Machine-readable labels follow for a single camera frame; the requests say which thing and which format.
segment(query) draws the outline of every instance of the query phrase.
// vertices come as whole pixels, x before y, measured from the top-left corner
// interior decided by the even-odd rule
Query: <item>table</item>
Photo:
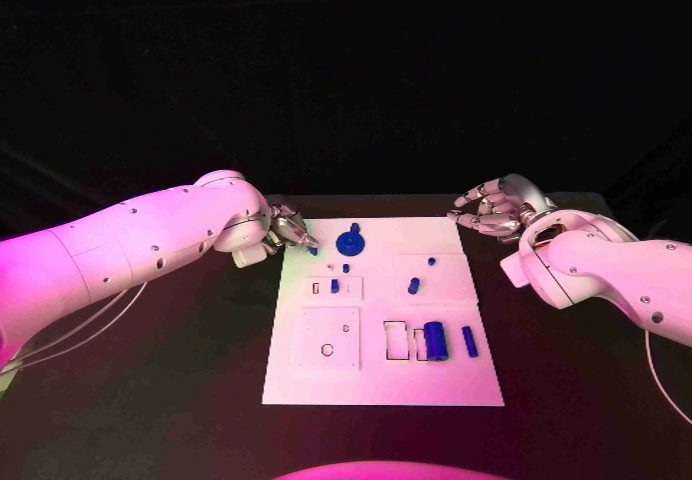
[[[298,201],[306,217],[384,217],[442,215],[455,198]],[[561,206],[599,211],[589,199]],[[642,331],[603,300],[560,311],[515,289],[499,266],[514,247],[460,236],[507,407],[262,405],[283,258],[238,270],[211,252],[101,337],[18,375],[0,477],[266,479],[355,460],[520,479],[690,476],[692,428],[654,384]]]

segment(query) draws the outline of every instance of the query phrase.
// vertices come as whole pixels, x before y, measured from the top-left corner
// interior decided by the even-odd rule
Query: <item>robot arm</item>
[[[293,206],[238,172],[136,197],[0,243],[0,369],[65,315],[194,262],[214,247],[246,267],[279,247],[318,247]]]
[[[692,346],[692,246],[639,241],[610,218],[558,210],[520,175],[485,185],[456,202],[482,199],[478,215],[453,210],[449,217],[504,243],[520,240],[501,262],[514,285],[531,284],[557,308],[602,297],[644,329]]]

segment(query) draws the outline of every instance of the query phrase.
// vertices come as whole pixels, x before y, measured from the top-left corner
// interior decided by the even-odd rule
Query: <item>white board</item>
[[[361,226],[365,250],[347,257],[336,250],[336,238],[354,222]],[[321,249],[318,256],[299,249],[286,251],[263,403],[504,406],[453,222],[439,217],[362,218],[308,220],[308,225]],[[436,258],[433,266],[430,257]],[[414,275],[422,288],[411,295]],[[332,279],[339,283],[336,293]],[[348,323],[354,309],[358,327]],[[407,325],[409,360],[387,359],[385,322],[397,321]],[[422,361],[426,355],[417,356],[422,339],[414,339],[414,329],[423,329],[429,321],[445,325],[450,355],[445,362]],[[465,326],[472,327],[476,358],[468,353]],[[355,333],[352,328],[358,343],[348,335]],[[345,343],[332,345],[331,339]]]

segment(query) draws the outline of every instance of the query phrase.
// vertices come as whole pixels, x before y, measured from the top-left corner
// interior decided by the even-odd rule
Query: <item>black curtain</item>
[[[639,234],[681,203],[682,14],[90,5],[0,10],[5,235],[220,168],[287,194],[463,192],[517,172],[606,193]]]

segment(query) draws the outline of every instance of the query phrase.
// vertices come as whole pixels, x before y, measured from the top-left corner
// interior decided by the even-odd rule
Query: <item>cable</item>
[[[681,407],[675,404],[672,398],[668,395],[667,389],[664,388],[664,385],[661,384],[659,376],[657,375],[657,368],[654,366],[654,360],[652,360],[652,346],[649,343],[649,330],[645,330],[645,344],[646,344],[646,358],[649,359],[649,369],[652,370],[652,375],[654,375],[654,380],[657,381],[657,385],[659,386],[661,393],[667,397],[668,403],[675,408],[675,411],[681,414],[681,417],[685,419],[685,421],[692,424],[692,420],[690,417],[685,415],[685,412],[681,410]]]
[[[58,339],[55,339],[51,343],[39,347],[37,350],[25,353],[19,357],[14,358],[14,362],[21,362],[27,358],[32,357],[37,355],[39,352],[51,348],[54,345],[61,343],[67,338],[70,338],[100,316],[101,314],[113,307],[113,304],[123,298],[123,295],[129,292],[130,289],[125,290],[120,292],[120,295],[109,302],[109,304],[104,306],[104,308],[83,322],[81,325],[78,325],[65,335],[63,335]]]
[[[138,300],[140,294],[142,294],[142,291],[145,290],[145,287],[148,286],[148,282],[145,282],[142,284],[142,287],[140,287],[140,290],[138,292],[138,294],[135,295],[133,299],[130,300],[130,303],[127,304],[126,308],[123,309],[123,311],[119,313],[119,315],[116,315],[116,318],[106,324],[106,326],[101,328],[101,330],[94,333],[90,337],[87,337],[77,345],[73,345],[70,348],[67,348],[65,350],[61,350],[58,353],[54,353],[52,355],[50,355],[48,357],[44,357],[44,358],[39,358],[38,360],[29,362],[29,363],[25,363],[24,365],[18,365],[16,367],[11,368],[9,370],[6,370],[5,372],[0,372],[0,376],[6,375],[8,373],[14,372],[15,370],[19,370],[22,368],[27,368],[27,367],[31,367],[32,365],[37,365],[38,363],[41,362],[45,362],[47,360],[50,360],[51,358],[55,358],[58,356],[61,356],[63,354],[71,352],[76,348],[80,348],[89,341],[94,340],[94,338],[101,335],[101,333],[106,332],[106,330],[109,329],[109,327],[117,322],[119,318],[126,314],[127,310],[130,309],[130,307],[133,306],[133,303],[135,301]]]

